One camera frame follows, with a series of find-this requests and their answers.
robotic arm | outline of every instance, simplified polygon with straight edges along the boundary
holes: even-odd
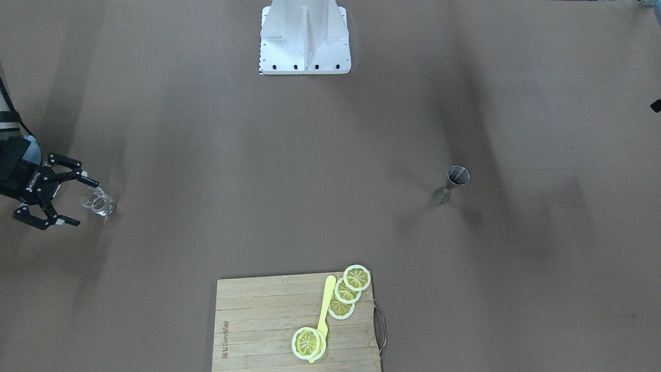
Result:
[[[14,219],[45,230],[52,225],[80,225],[80,221],[58,214],[52,201],[63,182],[76,180],[91,187],[98,182],[88,178],[80,161],[51,153],[42,164],[39,144],[31,131],[23,124],[18,111],[0,77],[0,195],[16,199],[20,206],[14,210]],[[20,126],[28,133],[22,135]],[[61,165],[70,171],[55,173],[52,169]],[[45,218],[30,214],[28,207],[38,205]]]

jigger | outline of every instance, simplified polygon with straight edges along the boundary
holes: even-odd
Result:
[[[450,191],[459,186],[464,186],[471,179],[468,170],[460,165],[455,165],[447,171],[447,182],[445,187],[437,189],[432,198],[438,204],[446,204],[450,200]]]

robotiq logo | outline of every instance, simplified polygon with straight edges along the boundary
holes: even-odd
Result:
[[[28,185],[28,187],[25,188],[27,191],[32,192],[32,188],[34,187],[34,184],[37,182],[37,179],[39,178],[40,175],[41,175],[41,173],[39,173],[39,172],[34,174],[34,177],[32,178],[32,181],[30,181],[30,185]]]

lime slice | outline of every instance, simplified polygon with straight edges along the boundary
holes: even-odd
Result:
[[[319,351],[312,358],[309,359],[310,363],[314,363],[315,360],[319,359],[326,352],[326,338],[324,338],[324,336],[318,330],[314,330],[314,331],[317,334],[317,336],[319,336],[321,347],[319,348]]]
[[[321,337],[314,328],[300,328],[292,337],[292,351],[299,359],[310,360],[321,348]]]
[[[351,314],[354,313],[356,304],[344,304],[340,300],[333,296],[330,299],[329,314],[338,320],[347,319]]]
[[[371,275],[365,266],[351,265],[344,270],[344,282],[352,291],[362,291],[369,287]]]
[[[344,280],[335,284],[335,297],[343,304],[352,304],[360,298],[361,291],[353,291],[346,286]]]

wooden cutting board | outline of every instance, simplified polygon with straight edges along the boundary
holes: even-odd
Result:
[[[327,316],[324,356],[310,364],[292,353],[296,330],[317,326],[328,275],[342,277],[339,272],[220,279],[212,371],[381,372],[371,285],[347,319]]]

